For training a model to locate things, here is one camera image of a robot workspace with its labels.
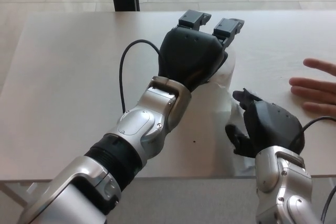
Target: black rubber joint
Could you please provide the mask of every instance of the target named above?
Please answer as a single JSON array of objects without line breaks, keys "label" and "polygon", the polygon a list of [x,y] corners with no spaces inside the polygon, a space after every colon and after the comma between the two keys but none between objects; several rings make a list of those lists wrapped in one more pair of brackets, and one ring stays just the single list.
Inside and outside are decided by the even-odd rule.
[{"label": "black rubber joint", "polygon": [[142,168],[140,156],[125,139],[106,134],[85,154],[93,158],[116,179],[123,191]]}]

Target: human hand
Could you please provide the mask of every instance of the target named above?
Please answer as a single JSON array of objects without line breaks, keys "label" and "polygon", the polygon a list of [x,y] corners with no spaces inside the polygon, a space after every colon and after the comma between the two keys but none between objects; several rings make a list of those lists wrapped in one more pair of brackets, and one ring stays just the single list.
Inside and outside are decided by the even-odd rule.
[{"label": "human hand", "polygon": [[[311,58],[305,59],[303,64],[336,76],[336,64]],[[304,102],[304,110],[336,116],[336,82],[293,77],[289,79],[289,84],[293,94],[314,101]]]}]

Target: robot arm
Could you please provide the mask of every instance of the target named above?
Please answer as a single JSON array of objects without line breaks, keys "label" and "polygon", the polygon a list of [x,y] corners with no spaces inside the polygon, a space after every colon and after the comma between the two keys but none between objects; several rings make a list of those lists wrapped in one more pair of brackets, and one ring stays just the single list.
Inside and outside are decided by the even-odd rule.
[{"label": "robot arm", "polygon": [[164,38],[159,76],[138,104],[84,155],[75,158],[24,209],[19,224],[104,224],[121,192],[163,148],[181,120],[191,92],[225,62],[226,47],[244,22],[222,19],[212,35],[199,30],[210,14],[189,10]]},{"label": "robot arm", "polygon": [[138,104],[85,154],[72,161],[19,223],[103,224],[121,192],[163,148],[179,123],[191,93],[182,84],[154,77]]},{"label": "robot arm", "polygon": [[321,223],[311,207],[311,176],[299,156],[304,135],[295,141],[302,130],[299,120],[246,89],[235,91],[234,98],[245,110],[249,137],[234,125],[227,125],[225,130],[236,154],[255,158],[259,198],[256,223]]}]

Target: table surface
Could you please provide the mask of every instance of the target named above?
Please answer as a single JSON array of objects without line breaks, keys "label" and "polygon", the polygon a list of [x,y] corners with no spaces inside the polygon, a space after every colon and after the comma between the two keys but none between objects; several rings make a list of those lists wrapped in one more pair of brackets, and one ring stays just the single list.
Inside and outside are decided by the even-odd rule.
[{"label": "table surface", "polygon": [[[210,12],[201,31],[211,33],[223,17],[245,20],[227,49],[236,66],[230,90],[243,87],[296,115],[306,124],[316,115],[300,108],[288,79],[305,76],[333,80],[306,69],[306,57],[334,60],[336,12],[248,11]],[[82,13],[31,15],[18,43],[0,96],[0,181],[50,180],[76,156],[84,154],[112,128],[121,115],[119,61],[136,39],[160,46],[183,12]],[[148,45],[129,51],[124,64],[127,108],[137,102],[152,76],[157,55]],[[248,177],[253,160],[232,154],[217,125],[221,141],[176,131],[163,151],[151,159],[140,177]],[[312,176],[336,174],[336,128],[319,122],[306,132],[302,152]],[[190,136],[198,135],[193,143]]]}]

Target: black cable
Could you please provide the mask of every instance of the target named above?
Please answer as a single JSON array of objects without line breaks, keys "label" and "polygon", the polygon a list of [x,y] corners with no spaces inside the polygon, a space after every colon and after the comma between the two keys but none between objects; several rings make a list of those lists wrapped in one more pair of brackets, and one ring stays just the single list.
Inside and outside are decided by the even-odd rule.
[{"label": "black cable", "polygon": [[336,186],[331,190],[329,196],[328,196],[328,199],[327,199],[327,202],[326,204],[324,205],[324,208],[323,208],[323,211],[322,211],[322,215],[321,215],[321,221],[322,223],[324,223],[324,220],[325,220],[325,216],[327,215],[327,211],[328,211],[328,207],[330,205],[330,202],[332,200],[332,197],[334,196],[336,192]]},{"label": "black cable", "polygon": [[[322,121],[322,120],[330,120],[330,121],[334,121],[336,122],[336,118],[333,118],[332,116],[321,116],[319,118],[316,118],[314,120],[311,120],[309,123],[307,123],[303,128],[302,130],[294,137],[292,143],[294,143],[295,141],[297,141],[300,136],[305,132],[306,129],[308,129],[311,125],[313,125],[314,123],[318,122],[318,121]],[[328,207],[330,205],[330,202],[332,200],[332,197],[334,196],[336,192],[336,186],[331,190],[330,194],[329,194],[329,197],[327,199],[327,202],[326,204],[324,205],[324,208],[323,208],[323,211],[322,211],[322,215],[321,215],[321,221],[322,223],[324,223],[324,220],[325,220],[325,216],[327,214],[327,211],[328,211]]]},{"label": "black cable", "polygon": [[121,56],[121,59],[120,59],[120,67],[119,67],[119,88],[120,88],[120,99],[121,99],[121,107],[122,107],[122,113],[125,113],[126,111],[126,108],[125,108],[125,99],[124,99],[124,90],[123,90],[123,86],[122,86],[122,66],[124,64],[124,60],[125,60],[125,56],[128,52],[128,50],[130,50],[130,48],[132,46],[134,46],[135,44],[138,44],[138,43],[145,43],[145,44],[148,44],[150,45],[156,52],[157,54],[159,55],[159,58],[162,60],[163,62],[163,67],[166,68],[167,67],[167,64],[164,60],[164,58],[162,57],[159,49],[156,47],[156,45],[154,45],[153,43],[151,43],[150,41],[148,40],[145,40],[145,39],[138,39],[136,41],[133,41],[132,43],[130,43],[125,51],[123,52],[122,56]]},{"label": "black cable", "polygon": [[290,149],[292,146],[295,145],[295,142],[300,139],[300,136],[305,132],[306,129],[308,129],[312,124],[318,122],[318,121],[322,121],[322,120],[330,120],[330,121],[334,121],[336,122],[336,118],[333,118],[332,116],[321,116],[319,118],[316,118],[314,120],[311,120],[309,123],[307,123],[303,128],[302,130],[294,137],[293,141],[292,141],[292,144],[290,145]]}]

